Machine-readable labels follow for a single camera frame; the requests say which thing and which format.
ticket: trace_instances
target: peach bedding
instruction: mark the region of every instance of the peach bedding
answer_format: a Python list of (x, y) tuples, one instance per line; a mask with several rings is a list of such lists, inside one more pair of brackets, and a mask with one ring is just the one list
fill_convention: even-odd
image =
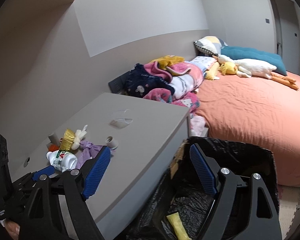
[(259, 145), (274, 153), (278, 183), (300, 186), (299, 90), (259, 77), (222, 76), (205, 80), (197, 96), (209, 137)]

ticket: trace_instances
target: yellow wrapper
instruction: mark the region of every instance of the yellow wrapper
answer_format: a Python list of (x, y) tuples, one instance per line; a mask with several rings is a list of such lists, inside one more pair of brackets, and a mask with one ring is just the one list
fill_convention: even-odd
[(75, 137), (75, 133), (70, 129), (67, 129), (65, 131), (65, 135), (62, 138), (62, 142), (60, 144), (59, 150), (69, 152), (71, 150), (74, 137)]
[(167, 219), (173, 226), (174, 232), (176, 233), (178, 240), (191, 240), (185, 228), (183, 227), (182, 221), (179, 216), (179, 212), (174, 213), (172, 215), (168, 215)]

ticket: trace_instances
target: pile of blankets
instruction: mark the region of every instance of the pile of blankets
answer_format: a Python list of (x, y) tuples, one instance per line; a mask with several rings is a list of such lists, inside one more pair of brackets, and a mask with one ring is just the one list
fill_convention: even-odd
[(200, 103), (194, 91), (214, 62), (212, 57), (196, 57), (189, 62), (183, 57), (165, 56), (145, 65), (138, 63), (130, 71), (124, 88), (130, 96), (188, 107), (192, 133), (200, 136), (205, 120), (195, 117)]

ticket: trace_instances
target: door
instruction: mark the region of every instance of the door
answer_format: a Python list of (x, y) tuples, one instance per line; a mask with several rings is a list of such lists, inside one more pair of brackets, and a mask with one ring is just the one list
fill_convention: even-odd
[(290, 0), (270, 0), (277, 33), (277, 54), (287, 71), (298, 74), (300, 63), (299, 22)]

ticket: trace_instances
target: blue gripper pad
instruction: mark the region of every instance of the blue gripper pad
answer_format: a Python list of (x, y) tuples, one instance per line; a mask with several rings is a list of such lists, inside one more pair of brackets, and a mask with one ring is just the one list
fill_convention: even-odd
[(216, 186), (216, 178), (213, 175), (208, 164), (202, 157), (201, 152), (194, 144), (190, 147), (190, 159), (195, 168), (195, 171), (198, 174), (204, 192), (214, 196), (218, 192)]
[(88, 173), (86, 179), (84, 180), (84, 189), (82, 191), (82, 196), (88, 199), (90, 196), (94, 195), (97, 191), (99, 183), (106, 172), (106, 169), (110, 163), (111, 151), (109, 147), (106, 147), (98, 160), (95, 162), (90, 172)]
[(39, 170), (36, 173), (34, 173), (32, 176), (32, 180), (37, 181), (42, 174), (46, 174), (46, 175), (50, 176), (54, 172), (55, 172), (54, 167), (50, 165), (50, 166), (45, 167), (42, 170)]

